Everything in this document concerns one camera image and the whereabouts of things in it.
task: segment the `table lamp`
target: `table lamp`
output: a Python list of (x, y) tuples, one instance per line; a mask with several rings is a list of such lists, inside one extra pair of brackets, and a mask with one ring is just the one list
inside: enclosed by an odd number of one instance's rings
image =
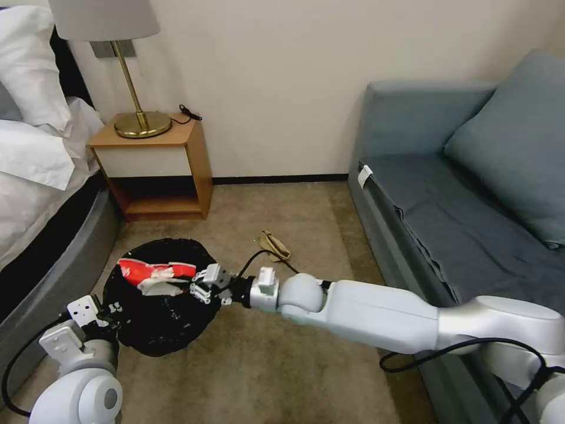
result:
[(49, 0), (59, 36), (73, 41), (109, 41), (118, 57), (134, 101), (135, 114), (121, 114), (115, 122), (118, 135), (147, 138), (171, 128), (171, 118), (144, 112), (119, 47), (119, 40), (150, 37), (161, 28), (149, 0)]

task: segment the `black cable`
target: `black cable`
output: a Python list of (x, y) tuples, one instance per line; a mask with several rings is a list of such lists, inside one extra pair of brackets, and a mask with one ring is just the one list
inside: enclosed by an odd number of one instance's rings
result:
[(16, 361), (19, 359), (19, 357), (21, 356), (21, 354), (24, 352), (25, 349), (27, 349), (29, 347), (29, 345), (31, 345), (35, 339), (37, 339), (38, 337), (42, 336), (43, 333), (45, 333), (47, 330), (49, 330), (51, 327), (56, 326), (57, 324), (60, 324), (64, 321), (67, 321), (69, 319), (69, 315), (68, 313), (65, 314), (61, 314), (59, 315), (59, 318), (57, 318), (55, 321), (53, 321), (50, 324), (47, 324), (45, 327), (43, 327), (40, 331), (37, 332), (37, 334), (35, 336), (33, 336), (31, 339), (29, 339), (22, 347), (21, 349), (18, 351), (18, 353), (16, 353), (14, 355), (14, 357), (10, 360), (10, 362), (8, 363), (8, 366), (6, 367), (6, 370), (4, 371), (4, 375), (2, 376), (2, 400), (4, 401), (4, 404), (8, 407), (8, 409), (12, 412), (15, 412), (18, 415), (24, 416), (24, 417), (30, 417), (31, 413), (23, 410), (19, 407), (17, 407), (13, 402), (12, 399), (10, 399), (10, 395), (8, 394), (8, 379), (10, 377), (10, 372), (12, 371), (12, 368), (14, 367), (14, 365), (16, 364)]
[(200, 117), (196, 113), (191, 112), (190, 109), (187, 108), (185, 105), (181, 104), (181, 105), (178, 106), (178, 108), (180, 109), (180, 111), (183, 115), (186, 115), (188, 117), (188, 119), (184, 122), (181, 122), (181, 121), (177, 121), (175, 118), (171, 118), (171, 120), (175, 121), (177, 124), (180, 124), (180, 125), (188, 124), (192, 120), (202, 121), (202, 117)]
[(192, 118), (189, 118), (189, 119), (187, 119), (187, 120), (184, 121), (184, 122), (181, 122), (181, 121), (177, 121), (175, 118), (172, 118), (172, 117), (171, 117), (171, 121), (175, 121), (177, 124), (184, 125), (184, 124), (188, 124), (190, 121), (192, 121)]
[(249, 258), (249, 260), (245, 263), (245, 265), (243, 266), (243, 268), (241, 269), (241, 271), (237, 274), (237, 277), (235, 277), (233, 280), (231, 280), (231, 282), (230, 282), (227, 286), (225, 286), (225, 287), (222, 289), (222, 291), (233, 288), (233, 287), (239, 282), (239, 280), (241, 280), (243, 274), (245, 273), (245, 271), (247, 271), (247, 269), (249, 268), (249, 265), (251, 265), (251, 262), (253, 262), (257, 256), (259, 256), (260, 254), (263, 254), (263, 253), (268, 253), (268, 254), (275, 255), (275, 256), (278, 257), (278, 258), (281, 260), (281, 262), (284, 263), (292, 272), (294, 272), (295, 274), (300, 274), (300, 272), (297, 271), (296, 268), (294, 268), (292, 265), (290, 265), (290, 263), (288, 263), (288, 262), (286, 261), (286, 259), (283, 258), (282, 256), (280, 256), (278, 253), (273, 252), (273, 251), (271, 251), (271, 250), (269, 250), (269, 249), (261, 249), (261, 250), (255, 252), (255, 253), (253, 254), (253, 256), (251, 256), (251, 257)]
[(539, 353), (533, 347), (531, 347), (531, 346), (529, 346), (525, 343), (518, 342), (516, 340), (504, 339), (504, 338), (500, 338), (500, 337), (485, 337), (485, 338), (481, 338), (481, 339), (473, 339), (473, 340), (468, 340), (466, 342), (456, 343), (452, 346), (446, 347), (445, 349), (440, 349), (440, 350), (438, 350), (434, 353), (431, 353), (430, 355), (427, 355), (427, 356), (424, 356), (420, 359), (417, 359), (417, 360), (415, 360), (415, 361), (413, 361), (413, 362), (411, 362), (407, 365), (396, 367), (396, 368), (390, 368), (390, 367), (385, 365), (385, 362), (388, 361), (393, 356), (399, 355), (398, 353), (393, 352), (393, 353), (389, 353), (388, 355), (381, 358), (378, 365), (379, 365), (379, 367), (381, 367), (381, 369), (383, 371), (385, 371), (387, 373), (399, 373), (399, 372), (408, 371), (410, 369), (416, 368), (419, 365), (422, 365), (422, 364), (424, 364), (428, 361), (436, 359), (436, 358), (438, 358), (442, 355), (445, 355), (446, 353), (452, 352), (453, 350), (461, 349), (462, 347), (467, 347), (467, 346), (483, 345), (483, 344), (486, 344), (486, 343), (507, 343), (508, 345), (515, 345), (515, 346), (521, 347), (522, 349), (527, 350), (528, 352), (533, 353), (540, 360), (540, 367), (539, 367), (538, 371), (536, 372), (536, 375), (534, 375), (530, 384), (521, 393), (521, 395), (512, 402), (512, 404), (510, 405), (508, 410), (504, 413), (503, 417), (501, 418), (500, 424), (509, 423), (510, 420), (512, 419), (512, 417), (518, 412), (520, 407), (531, 396), (531, 394), (535, 390), (541, 388), (544, 385), (544, 383), (549, 380), (549, 378), (551, 377), (551, 375), (553, 373), (565, 374), (565, 369), (562, 368), (562, 367), (548, 367), (546, 360), (543, 358), (541, 353)]

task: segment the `baseboard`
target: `baseboard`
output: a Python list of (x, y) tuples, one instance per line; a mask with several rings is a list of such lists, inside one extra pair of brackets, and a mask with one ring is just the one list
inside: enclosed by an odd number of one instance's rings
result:
[(317, 175), (266, 175), (263, 177), (215, 177), (215, 186), (229, 184), (279, 184), (279, 183), (315, 183), (320, 181), (347, 181), (347, 174)]

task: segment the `bed frame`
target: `bed frame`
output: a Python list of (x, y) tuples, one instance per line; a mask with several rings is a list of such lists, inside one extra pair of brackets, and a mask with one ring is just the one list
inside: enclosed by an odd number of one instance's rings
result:
[[(54, 31), (51, 38), (51, 47), (56, 56), (65, 96), (80, 97), (92, 105), (71, 50), (57, 31)], [(65, 252), (26, 298), (0, 323), (2, 372), (19, 348), (42, 326), (56, 319), (70, 301), (91, 291), (108, 260), (118, 229), (119, 218), (111, 195), (108, 188), (103, 187)], [(10, 376), (10, 393), (19, 389), (44, 356), (45, 352), (38, 343), (22, 354)]]

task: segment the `wooden nightstand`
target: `wooden nightstand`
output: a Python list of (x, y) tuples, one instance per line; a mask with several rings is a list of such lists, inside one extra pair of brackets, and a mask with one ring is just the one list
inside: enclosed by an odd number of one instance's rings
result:
[(114, 121), (88, 145), (126, 220), (206, 219), (213, 186), (202, 124), (173, 122), (164, 134), (132, 140), (116, 134)]

